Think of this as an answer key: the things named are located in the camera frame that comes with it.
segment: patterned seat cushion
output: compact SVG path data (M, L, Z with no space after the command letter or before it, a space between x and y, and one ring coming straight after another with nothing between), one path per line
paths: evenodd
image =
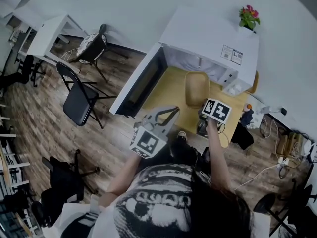
M95 37L98 35L98 33L94 33L94 34L91 34L91 35L88 35L85 39L83 39L83 41L81 42L81 44L79 45L78 49L77 49L77 53L76 55L79 56L84 50L85 48L95 39ZM105 38L105 36L101 35L104 43L106 44L107 43L107 40ZM94 60L97 60L101 55L102 53L104 52L105 49L103 49L99 55L97 55ZM80 63L83 63L83 64L89 64L89 62L85 61L85 60L82 60L80 59L79 60Z

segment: shoe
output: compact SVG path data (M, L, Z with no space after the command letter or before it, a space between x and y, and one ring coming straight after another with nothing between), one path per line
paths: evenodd
M184 140L185 142L187 142L187 135L186 135L186 132L184 131L180 131L177 135L177 138L181 139L181 140Z

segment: white microwave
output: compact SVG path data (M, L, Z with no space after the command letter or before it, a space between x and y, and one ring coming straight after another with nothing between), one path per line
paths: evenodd
M258 49L259 37L249 29L201 10L180 7L110 112L134 117L169 66L204 71L224 93L239 95L253 85Z

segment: white box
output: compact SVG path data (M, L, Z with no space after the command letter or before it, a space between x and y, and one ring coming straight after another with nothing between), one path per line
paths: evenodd
M155 156L165 145L165 141L140 126L134 132L129 149L148 159Z
M202 110L202 114L223 124L227 122L230 112L231 108L228 105L214 99L208 99Z

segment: green leaf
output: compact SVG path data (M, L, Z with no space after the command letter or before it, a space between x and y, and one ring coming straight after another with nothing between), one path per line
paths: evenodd
M253 23L251 21L248 22L248 27L250 27L251 29L254 28L254 25L253 25Z

